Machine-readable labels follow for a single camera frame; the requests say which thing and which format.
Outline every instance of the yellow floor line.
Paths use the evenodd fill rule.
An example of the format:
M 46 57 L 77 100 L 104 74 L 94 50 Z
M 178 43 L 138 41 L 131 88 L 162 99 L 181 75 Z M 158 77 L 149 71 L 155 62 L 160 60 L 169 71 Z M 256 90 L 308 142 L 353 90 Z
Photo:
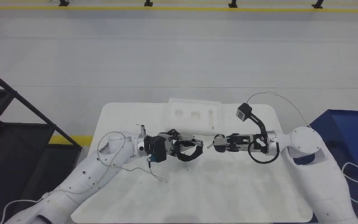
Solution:
M 90 146 L 93 136 L 70 136 L 80 146 Z M 52 136 L 50 144 L 71 144 L 63 136 Z
M 142 0 L 103 0 L 101 4 L 115 4 L 115 3 L 142 3 Z M 153 0 L 154 3 L 164 4 L 224 4 L 226 1 L 176 1 L 176 0 Z M 49 3 L 48 0 L 0 0 L 0 3 Z M 308 5 L 307 2 L 237 2 L 237 4 L 245 5 L 258 5 L 258 6 L 270 6 L 270 5 Z M 324 2 L 324 6 L 358 6 L 358 3 L 354 2 Z
M 143 1 L 133 0 L 104 0 L 101 3 L 110 4 L 110 3 L 142 3 Z M 172 1 L 172 0 L 152 0 L 154 3 L 165 3 L 165 4 L 226 4 L 227 1 Z M 270 6 L 270 5 L 310 5 L 307 2 L 236 2 L 237 5 L 258 5 L 258 6 Z M 340 3 L 340 2 L 324 2 L 324 6 L 358 6 L 358 3 Z
M 144 7 L 144 6 L 0 6 L 0 10 L 154 10 L 154 11 L 236 11 L 236 12 L 348 12 L 358 9 L 343 8 L 215 8 L 215 7 Z

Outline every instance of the metal rod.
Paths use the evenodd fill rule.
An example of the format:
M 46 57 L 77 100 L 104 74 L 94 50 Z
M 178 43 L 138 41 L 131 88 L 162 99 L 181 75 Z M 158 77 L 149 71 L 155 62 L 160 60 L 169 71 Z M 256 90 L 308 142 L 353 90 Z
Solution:
M 51 125 L 59 134 L 61 134 L 65 139 L 67 139 L 70 143 L 72 143 L 76 147 L 81 146 L 70 136 L 68 136 L 63 130 L 57 127 L 50 119 L 48 119 L 43 113 L 41 113 L 36 107 L 34 107 L 30 102 L 28 102 L 25 98 L 23 98 L 16 90 L 14 90 L 11 86 L 9 86 L 3 79 L 0 78 L 0 86 L 4 88 L 7 92 L 12 94 L 18 101 L 24 104 L 27 108 L 29 108 L 32 112 L 34 112 L 37 116 L 39 116 L 44 122 Z

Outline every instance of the black electronic component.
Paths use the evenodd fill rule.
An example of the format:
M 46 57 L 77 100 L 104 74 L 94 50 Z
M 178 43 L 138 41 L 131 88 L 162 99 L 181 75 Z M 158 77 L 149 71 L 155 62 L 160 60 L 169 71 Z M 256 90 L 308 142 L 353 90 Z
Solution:
M 146 136 L 144 139 L 144 150 L 151 155 L 150 162 L 162 162 L 167 159 L 165 145 L 166 138 L 161 136 Z
M 252 108 L 245 102 L 239 106 L 236 116 L 243 122 L 251 116 Z

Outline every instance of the yellow tape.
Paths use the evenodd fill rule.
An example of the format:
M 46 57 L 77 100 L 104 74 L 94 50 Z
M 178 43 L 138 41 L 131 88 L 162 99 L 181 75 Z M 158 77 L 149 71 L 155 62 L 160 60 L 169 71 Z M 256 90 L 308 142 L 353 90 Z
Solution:
M 93 136 L 70 136 L 73 140 L 75 140 L 80 146 L 90 146 Z M 50 140 L 50 144 L 71 144 L 67 139 L 63 136 L 52 136 Z
M 338 8 L 209 8 L 209 7 L 144 7 L 144 6 L 0 6 L 0 10 L 166 10 L 166 11 L 236 11 L 236 12 L 349 12 L 358 9 Z

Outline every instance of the black cable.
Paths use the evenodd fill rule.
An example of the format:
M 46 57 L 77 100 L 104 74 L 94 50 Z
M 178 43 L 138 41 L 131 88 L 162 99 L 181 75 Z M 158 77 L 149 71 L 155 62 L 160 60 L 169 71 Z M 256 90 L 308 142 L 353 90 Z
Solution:
M 280 148 L 279 148 L 279 143 L 276 142 L 276 150 L 277 150 L 277 152 L 276 152 L 275 157 L 274 157 L 272 160 L 268 160 L 268 161 L 260 161 L 260 160 L 257 160 L 256 158 L 254 158 L 254 157 L 252 156 L 251 151 L 250 151 L 250 147 L 251 147 L 251 145 L 252 145 L 254 142 L 255 142 L 255 140 L 252 141 L 252 142 L 250 142 L 250 144 L 249 144 L 248 147 L 247 147 L 247 152 L 248 152 L 250 158 L 251 158 L 253 161 L 257 162 L 258 164 L 270 164 L 270 163 L 274 162 L 274 161 L 279 157 Z

